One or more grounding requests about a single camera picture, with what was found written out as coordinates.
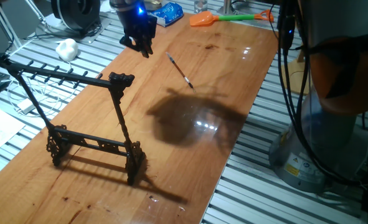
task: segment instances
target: metal frame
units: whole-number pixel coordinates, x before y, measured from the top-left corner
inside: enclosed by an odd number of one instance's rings
[[[14,29],[12,28],[7,17],[5,16],[5,13],[2,10],[1,6],[0,6],[0,26],[1,29],[4,31],[5,35],[7,36],[7,38],[9,39],[9,41],[13,42],[16,49],[22,46],[18,36],[16,35]]]
[[[37,18],[41,21],[42,24],[46,24],[47,21],[45,20],[44,15],[41,13],[39,8],[35,6],[34,2],[32,0],[25,0],[26,3],[30,6],[30,8],[33,10],[34,14],[36,14]]]
[[[43,68],[35,68],[30,65],[33,61],[30,61],[28,65],[22,65],[19,63],[12,63],[5,54],[0,54],[0,67],[5,68],[9,74],[11,74],[17,81],[22,85],[23,89],[27,93],[29,99],[37,109],[40,117],[44,120],[45,126],[48,129],[48,143],[47,151],[51,152],[52,162],[54,166],[59,166],[61,158],[68,152],[71,145],[83,146],[90,149],[95,149],[103,152],[109,152],[119,156],[125,156],[126,160],[126,171],[128,173],[128,184],[134,184],[135,175],[138,173],[139,167],[144,160],[145,153],[140,147],[140,142],[131,142],[130,136],[128,134],[128,129],[124,120],[123,112],[120,108],[120,99],[123,97],[123,90],[126,87],[131,86],[134,75],[116,74],[111,72],[109,75],[109,80],[101,80],[102,74],[98,78],[85,77],[87,73],[83,76],[71,74],[73,69],[64,72],[57,72],[58,67],[52,70],[46,70]],[[73,81],[77,83],[84,83],[87,85],[94,85],[103,88],[107,88],[110,92],[123,135],[125,137],[125,142],[118,142],[109,139],[99,138],[96,136],[91,136],[83,133],[77,133],[74,131],[67,130],[66,125],[55,126],[53,125],[45,115],[44,111],[40,107],[39,102],[36,100],[31,89],[24,80],[22,73],[27,72],[33,74],[32,78],[37,75],[45,76],[46,82],[49,78],[60,79],[59,85],[64,81]],[[98,145],[89,144],[87,140],[96,141]],[[119,147],[124,147],[126,152],[119,151]]]

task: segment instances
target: black metal stand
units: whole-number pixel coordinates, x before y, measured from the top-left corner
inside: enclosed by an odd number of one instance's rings
[[[139,141],[131,142],[124,116],[121,112],[120,99],[121,97],[123,97],[123,90],[126,87],[131,86],[134,80],[134,75],[125,75],[124,73],[116,74],[112,72],[109,75],[109,81],[106,81],[99,79],[102,74],[100,74],[99,78],[88,78],[85,76],[87,73],[80,76],[71,74],[73,70],[70,70],[68,73],[57,72],[58,68],[55,68],[54,70],[44,69],[44,67],[47,66],[46,64],[44,64],[41,68],[35,68],[30,66],[32,63],[32,61],[28,65],[12,63],[9,59],[6,58],[5,55],[0,54],[0,67],[8,70],[9,74],[15,77],[17,81],[22,85],[29,99],[31,100],[41,118],[44,120],[45,125],[47,126],[47,151],[51,152],[52,162],[54,163],[54,165],[59,166],[61,158],[68,152],[71,145],[83,146],[90,149],[109,152],[119,156],[125,156],[127,158],[125,167],[128,173],[127,182],[129,185],[133,185],[134,177],[137,174],[143,159],[145,158],[145,153],[142,151]],[[46,82],[50,78],[58,78],[60,79],[59,85],[61,85],[64,81],[73,81],[76,82],[74,88],[76,88],[79,83],[108,88],[116,109],[121,129],[123,130],[125,142],[112,141],[109,139],[69,131],[67,130],[66,125],[54,126],[47,119],[44,111],[40,107],[39,102],[36,100],[35,96],[31,92],[31,89],[24,81],[22,77],[23,72],[33,74],[32,78],[34,78],[36,75],[45,76]],[[93,144],[89,144],[86,142],[86,139],[96,141],[98,145],[96,146]],[[121,152],[118,147],[124,147],[126,149],[126,152]]]

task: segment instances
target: power adapter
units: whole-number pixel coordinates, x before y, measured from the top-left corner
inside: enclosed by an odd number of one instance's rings
[[[23,114],[27,114],[28,112],[32,111],[35,108],[35,106],[31,102],[31,100],[28,99],[28,98],[26,98],[22,102],[18,103],[17,104],[17,107],[19,109],[17,109],[16,111],[18,113],[23,113]]]

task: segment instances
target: wooden tabletop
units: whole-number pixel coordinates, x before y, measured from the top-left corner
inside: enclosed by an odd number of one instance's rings
[[[158,26],[150,58],[125,49],[102,71],[136,77],[121,100],[130,138],[146,153],[134,186],[125,157],[106,152],[74,146],[54,167],[43,129],[0,172],[0,223],[200,222],[277,44],[269,30],[190,27],[189,17]],[[52,123],[124,141],[104,88],[86,87]]]

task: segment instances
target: hook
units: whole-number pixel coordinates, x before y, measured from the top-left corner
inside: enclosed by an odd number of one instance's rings
[[[69,71],[67,71],[68,74],[72,73],[73,72],[73,69],[69,69]],[[63,77],[59,82],[58,82],[58,85],[61,85],[64,81],[66,80],[65,77]]]
[[[83,77],[88,74],[88,71],[85,71],[83,74]],[[74,84],[73,89],[76,89],[78,87],[78,84],[80,84],[80,81],[77,81],[76,84]]]
[[[56,67],[54,68],[54,72],[56,72],[59,68],[60,68],[60,67],[59,67],[59,65],[58,65],[58,66],[56,66]],[[50,79],[50,78],[51,78],[51,75],[49,75],[47,78],[45,78],[44,82],[49,81],[49,79]]]
[[[41,68],[40,69],[43,69],[43,68],[45,68],[47,66],[47,64],[46,63],[44,63],[42,66],[41,66]],[[31,80],[33,80],[34,79],[34,77],[36,76],[38,74],[38,72],[35,72],[31,77],[30,77],[30,79]]]
[[[33,63],[34,63],[33,60],[31,60],[29,63],[27,63],[27,66],[30,66]],[[22,75],[23,72],[24,72],[24,69],[22,69],[21,71],[19,71],[19,73],[17,75]]]

